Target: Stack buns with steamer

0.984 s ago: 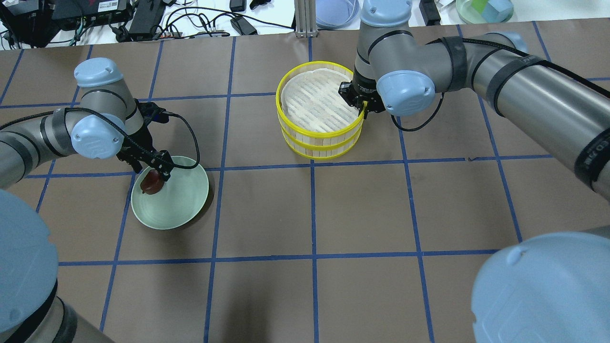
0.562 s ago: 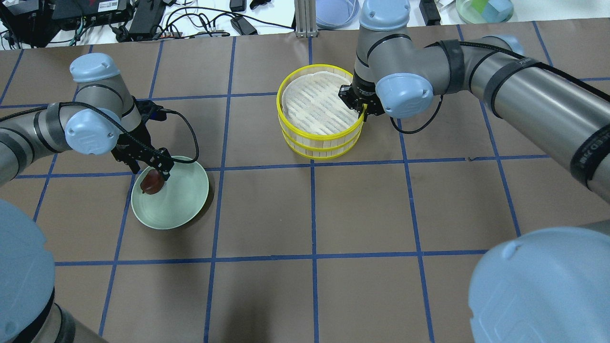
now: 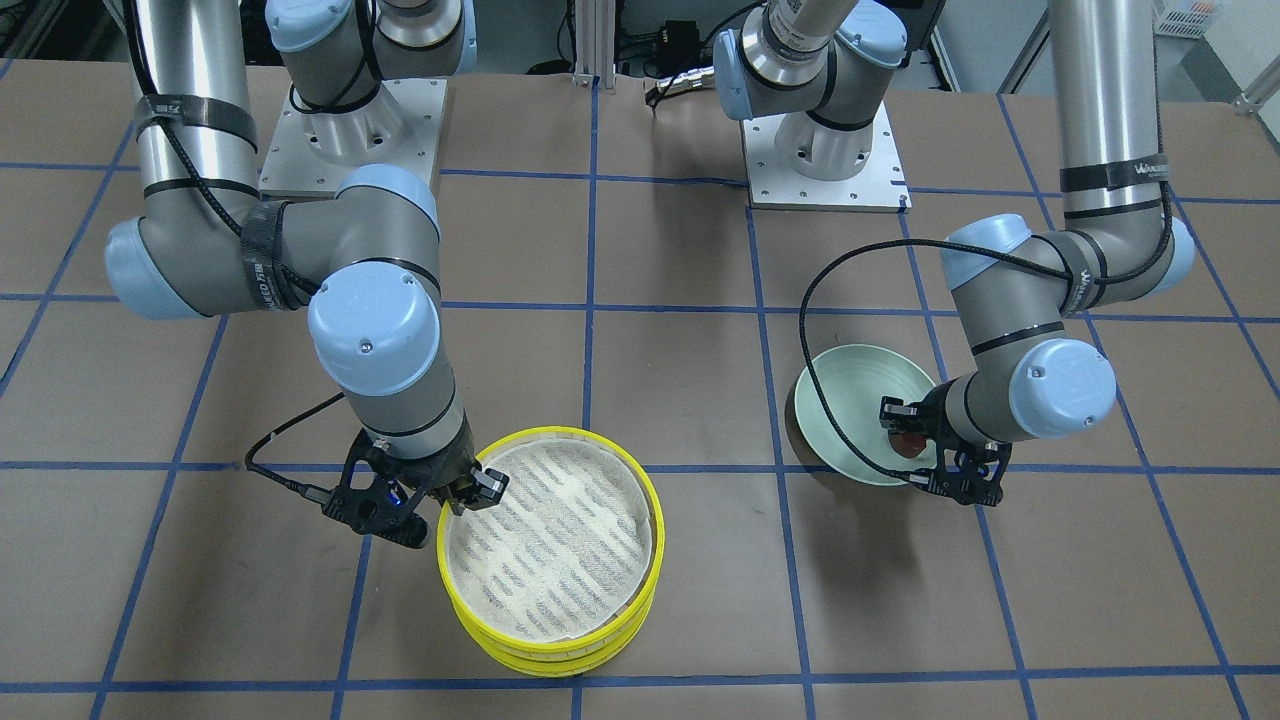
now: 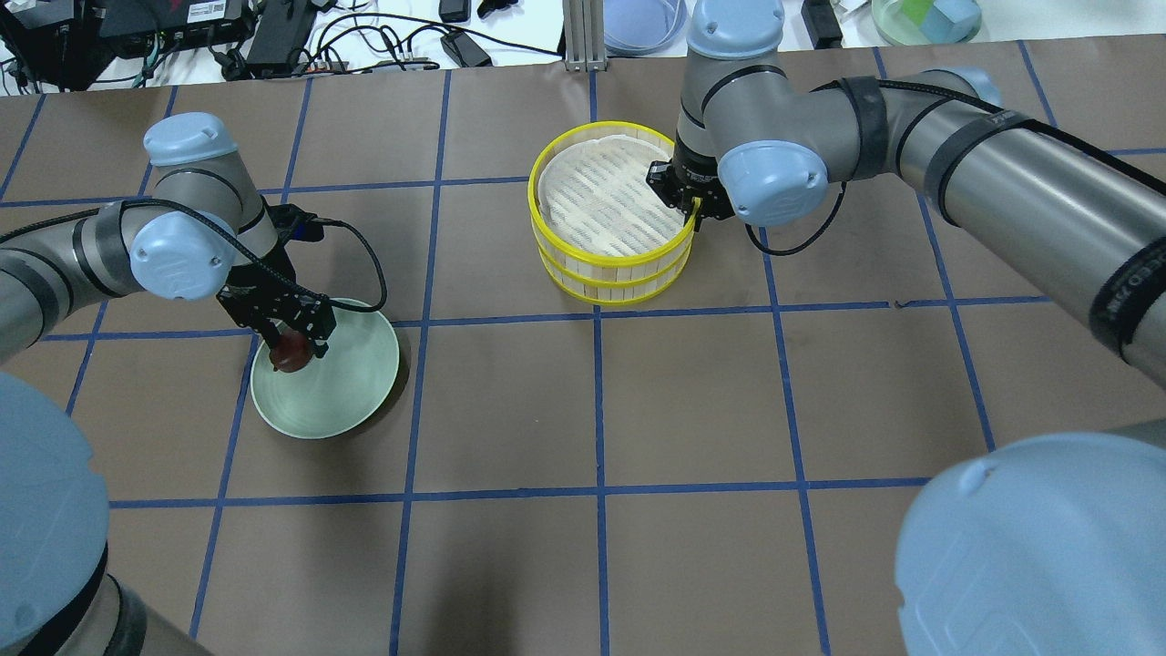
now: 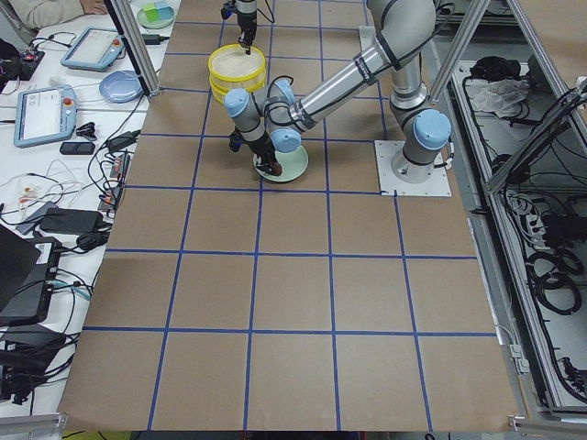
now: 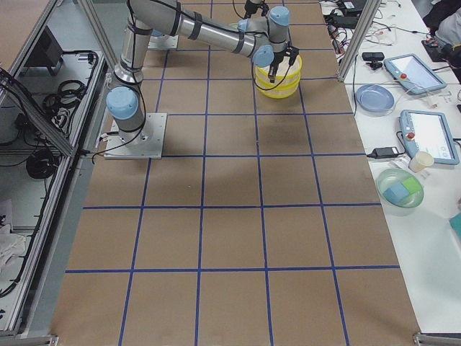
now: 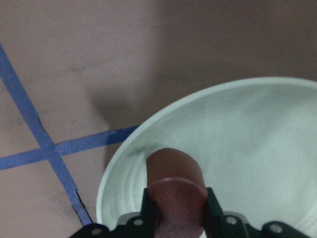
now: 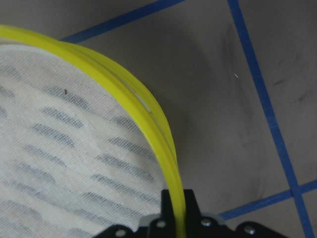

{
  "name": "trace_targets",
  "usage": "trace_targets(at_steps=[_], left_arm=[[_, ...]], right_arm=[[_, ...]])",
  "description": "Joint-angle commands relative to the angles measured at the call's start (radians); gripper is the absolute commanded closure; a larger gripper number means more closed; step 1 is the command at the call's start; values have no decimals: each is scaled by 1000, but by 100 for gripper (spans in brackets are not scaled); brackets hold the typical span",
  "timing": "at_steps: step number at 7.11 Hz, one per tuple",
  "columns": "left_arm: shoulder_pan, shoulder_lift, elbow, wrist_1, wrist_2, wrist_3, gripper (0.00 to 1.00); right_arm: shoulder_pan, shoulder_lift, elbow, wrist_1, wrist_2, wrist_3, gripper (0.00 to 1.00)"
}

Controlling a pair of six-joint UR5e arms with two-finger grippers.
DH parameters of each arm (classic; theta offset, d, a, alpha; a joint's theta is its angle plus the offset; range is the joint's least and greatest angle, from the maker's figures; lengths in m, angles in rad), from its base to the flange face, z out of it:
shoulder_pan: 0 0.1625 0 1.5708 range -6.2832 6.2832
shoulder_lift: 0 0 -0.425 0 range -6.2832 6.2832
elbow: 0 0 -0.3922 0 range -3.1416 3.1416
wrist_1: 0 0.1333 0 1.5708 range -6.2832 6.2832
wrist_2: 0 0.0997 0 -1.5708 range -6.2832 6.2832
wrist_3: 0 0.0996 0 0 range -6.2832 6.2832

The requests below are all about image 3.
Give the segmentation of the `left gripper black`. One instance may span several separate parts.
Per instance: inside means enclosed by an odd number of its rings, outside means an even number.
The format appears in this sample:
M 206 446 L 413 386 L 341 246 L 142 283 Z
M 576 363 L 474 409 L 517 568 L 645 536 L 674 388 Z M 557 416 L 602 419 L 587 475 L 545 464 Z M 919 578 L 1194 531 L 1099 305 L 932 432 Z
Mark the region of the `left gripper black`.
M 913 483 L 927 493 L 946 496 L 960 505 L 995 507 L 1004 498 L 1001 480 L 1009 468 L 1010 443 L 975 445 L 952 428 L 945 410 L 950 386 L 934 387 L 922 401 L 883 396 L 879 425 L 891 432 L 918 432 L 934 443 L 934 464 L 888 475 Z

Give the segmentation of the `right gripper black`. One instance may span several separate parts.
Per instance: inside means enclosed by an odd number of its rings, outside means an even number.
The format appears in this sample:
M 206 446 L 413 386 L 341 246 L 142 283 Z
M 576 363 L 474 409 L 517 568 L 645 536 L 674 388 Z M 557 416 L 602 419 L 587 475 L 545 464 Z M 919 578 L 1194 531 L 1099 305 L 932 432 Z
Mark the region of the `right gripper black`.
M 495 468 L 480 468 L 468 430 L 461 430 L 440 451 L 416 460 L 394 457 L 376 448 L 361 430 L 346 457 L 340 480 L 323 501 L 323 514 L 355 533 L 420 550 L 428 543 L 429 524 L 416 514 L 431 497 L 456 515 L 500 503 L 509 477 Z

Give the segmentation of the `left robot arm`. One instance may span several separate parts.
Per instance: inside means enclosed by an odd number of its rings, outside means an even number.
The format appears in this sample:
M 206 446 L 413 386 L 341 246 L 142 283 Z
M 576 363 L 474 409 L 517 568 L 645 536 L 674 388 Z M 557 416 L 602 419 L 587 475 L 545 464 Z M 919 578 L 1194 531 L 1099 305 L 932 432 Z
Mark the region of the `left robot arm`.
M 901 355 L 840 389 L 814 355 L 800 302 L 805 368 L 795 415 L 837 473 L 995 506 L 1012 446 L 1091 429 L 1116 401 L 1110 361 L 1071 338 L 1078 313 L 1162 292 L 1194 258 L 1175 218 L 1160 126 L 1153 13 L 1147 1 L 1051 1 L 1064 227 L 1036 233 L 1018 214 L 973 222 L 937 243 L 975 368 L 933 388 Z M 724 114 L 780 118 L 774 151 L 813 181 L 846 181 L 873 155 L 874 119 L 906 55 L 904 23 L 873 1 L 763 1 L 712 42 Z

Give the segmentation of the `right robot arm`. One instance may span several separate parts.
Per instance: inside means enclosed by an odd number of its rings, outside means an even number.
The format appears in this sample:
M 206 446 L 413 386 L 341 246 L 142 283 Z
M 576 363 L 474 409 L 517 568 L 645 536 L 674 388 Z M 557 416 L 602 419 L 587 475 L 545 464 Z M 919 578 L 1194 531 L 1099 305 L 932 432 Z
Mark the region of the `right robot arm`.
M 244 466 L 362 536 L 428 542 L 419 505 L 497 506 L 442 337 L 442 231 L 390 82 L 467 70 L 470 1 L 269 1 L 292 111 L 340 177 L 315 201 L 265 199 L 236 1 L 124 1 L 137 99 L 142 217 L 115 225 L 104 264 L 118 299 L 159 320 L 307 313 L 317 360 L 360 421 L 324 489 Z

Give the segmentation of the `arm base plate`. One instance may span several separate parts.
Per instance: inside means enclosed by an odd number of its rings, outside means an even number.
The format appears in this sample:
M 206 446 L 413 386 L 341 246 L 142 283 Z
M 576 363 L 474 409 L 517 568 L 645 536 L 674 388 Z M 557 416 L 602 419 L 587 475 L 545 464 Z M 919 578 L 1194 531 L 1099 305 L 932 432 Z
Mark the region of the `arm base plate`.
M 435 186 L 447 79 L 390 79 L 362 108 L 303 114 L 291 90 L 264 155 L 259 191 L 275 199 L 328 199 L 353 169 L 390 164 Z
M 805 113 L 742 120 L 755 209 L 905 213 L 913 206 L 884 104 L 870 126 L 842 132 Z

